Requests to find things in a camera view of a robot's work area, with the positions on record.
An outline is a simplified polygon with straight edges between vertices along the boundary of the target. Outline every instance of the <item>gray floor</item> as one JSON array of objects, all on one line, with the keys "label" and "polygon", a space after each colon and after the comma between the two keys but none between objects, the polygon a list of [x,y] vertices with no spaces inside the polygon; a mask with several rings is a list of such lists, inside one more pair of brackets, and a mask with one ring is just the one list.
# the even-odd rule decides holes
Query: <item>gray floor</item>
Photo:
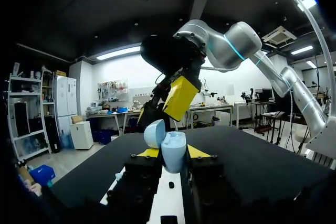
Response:
[{"label": "gray floor", "polygon": [[104,146],[105,145],[94,143],[89,150],[62,150],[56,154],[48,153],[28,161],[27,164],[31,165],[33,168],[37,168],[43,164],[52,167],[56,174],[56,177],[52,182],[56,183],[68,172],[102,149]]},{"label": "gray floor", "polygon": [[[280,142],[280,146],[282,148],[284,148],[286,141],[288,139],[289,136],[289,123],[285,124],[285,128],[283,130],[283,134],[282,134],[282,138],[281,138],[281,142]],[[293,132],[293,146],[295,149],[295,152],[298,151],[299,148],[299,143],[297,141],[295,141],[294,135],[295,135],[295,131],[297,129],[299,129],[300,127],[304,127],[301,125],[296,125],[293,124],[292,127],[292,132]],[[267,138],[267,132],[265,132],[265,136],[262,136],[262,134],[258,134],[254,132],[254,129],[249,128],[247,130],[243,130],[251,135],[257,136],[263,140],[266,140]],[[274,133],[274,139],[273,142],[275,143],[277,140],[277,136],[278,136],[278,131],[275,130]],[[271,131],[269,132],[269,136],[268,136],[268,141],[270,142],[271,139]],[[103,148],[105,145],[100,145],[98,143],[95,143],[93,145],[93,147],[89,150],[62,150],[61,152],[57,153],[57,154],[44,154],[42,156],[36,157],[34,159],[32,159],[31,161],[28,162],[28,165],[31,165],[33,168],[36,168],[40,165],[48,165],[50,167],[52,167],[54,169],[54,172],[56,174],[56,178],[53,179],[53,183],[56,183],[58,180],[60,180],[62,177],[64,177],[68,172],[70,172],[72,169],[74,169],[76,166],[78,166],[79,164],[81,164],[83,161],[85,161],[86,159],[88,159],[90,156],[92,156],[94,153],[96,153],[97,151],[99,151],[101,148]],[[288,142],[287,145],[287,150],[293,152],[293,147],[292,147],[292,143],[291,143],[291,139]],[[306,148],[303,146],[302,149],[302,154],[306,151]]]}]

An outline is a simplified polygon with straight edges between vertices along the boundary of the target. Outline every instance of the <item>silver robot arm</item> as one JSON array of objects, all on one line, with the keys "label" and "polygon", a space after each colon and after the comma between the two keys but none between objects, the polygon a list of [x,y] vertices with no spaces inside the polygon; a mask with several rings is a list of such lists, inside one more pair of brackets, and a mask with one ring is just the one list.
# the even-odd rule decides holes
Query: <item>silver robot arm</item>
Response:
[{"label": "silver robot arm", "polygon": [[285,67],[281,73],[274,68],[270,59],[261,51],[259,36],[247,23],[238,22],[228,32],[221,34],[201,20],[190,20],[174,36],[184,36],[198,45],[207,54],[211,64],[220,68],[221,72],[235,70],[249,58],[268,78],[280,97],[284,97],[291,89],[293,100],[310,130],[312,140],[307,148],[336,159],[336,141],[333,139],[336,135],[335,118],[324,114],[317,100],[292,68]]}]

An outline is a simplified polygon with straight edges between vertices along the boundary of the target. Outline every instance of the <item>ceiling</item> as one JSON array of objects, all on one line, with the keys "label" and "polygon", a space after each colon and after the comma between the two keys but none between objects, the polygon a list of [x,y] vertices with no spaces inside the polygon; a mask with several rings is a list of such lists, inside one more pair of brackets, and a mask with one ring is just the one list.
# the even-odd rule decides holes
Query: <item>ceiling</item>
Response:
[{"label": "ceiling", "polygon": [[[336,65],[336,51],[335,52],[331,52],[330,53],[331,59],[332,59],[332,63],[335,66]],[[298,60],[298,61],[294,61],[291,66],[295,69],[298,70],[310,70],[312,69],[312,67],[310,65],[307,64],[307,61],[311,61],[315,64],[315,66],[317,67],[326,67],[327,64],[325,63],[325,57],[324,55],[317,55],[316,59],[315,57],[308,57],[306,59],[302,59],[302,60]]]},{"label": "ceiling", "polygon": [[[319,55],[321,49],[304,13],[292,0],[20,0],[16,43],[72,61],[141,42],[154,32],[173,34],[190,18],[200,18],[225,32],[245,21],[259,34],[282,25],[298,37],[281,49],[263,49],[284,55],[290,62]],[[323,22],[318,6],[311,8],[331,51],[334,35]],[[314,49],[291,55],[307,45]]]}]

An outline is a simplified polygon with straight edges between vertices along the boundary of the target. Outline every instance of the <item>computer monitor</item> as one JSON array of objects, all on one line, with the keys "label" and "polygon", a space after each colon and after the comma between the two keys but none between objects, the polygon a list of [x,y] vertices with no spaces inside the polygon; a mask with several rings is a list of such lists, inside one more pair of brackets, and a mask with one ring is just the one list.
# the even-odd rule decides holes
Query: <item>computer monitor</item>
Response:
[{"label": "computer monitor", "polygon": [[[282,111],[286,115],[290,115],[290,93],[288,92],[285,97],[281,98],[277,92],[273,89],[275,103],[276,103],[276,109],[277,111]],[[299,110],[298,106],[295,103],[294,97],[293,97],[293,113],[296,115],[302,114]]]},{"label": "computer monitor", "polygon": [[259,93],[260,102],[268,102],[270,98],[273,97],[272,89],[262,89],[262,93]]}]

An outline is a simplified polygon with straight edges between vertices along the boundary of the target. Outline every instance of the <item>light blue cup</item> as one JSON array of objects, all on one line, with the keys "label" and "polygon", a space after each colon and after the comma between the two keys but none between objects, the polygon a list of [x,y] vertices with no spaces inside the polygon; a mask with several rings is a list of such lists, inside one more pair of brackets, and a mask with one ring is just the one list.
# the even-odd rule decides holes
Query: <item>light blue cup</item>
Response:
[{"label": "light blue cup", "polygon": [[165,169],[169,173],[179,173],[183,167],[183,156],[186,152],[186,138],[183,132],[167,132],[161,143]]},{"label": "light blue cup", "polygon": [[159,149],[166,135],[166,128],[162,119],[156,120],[147,126],[144,138],[150,148]]}]

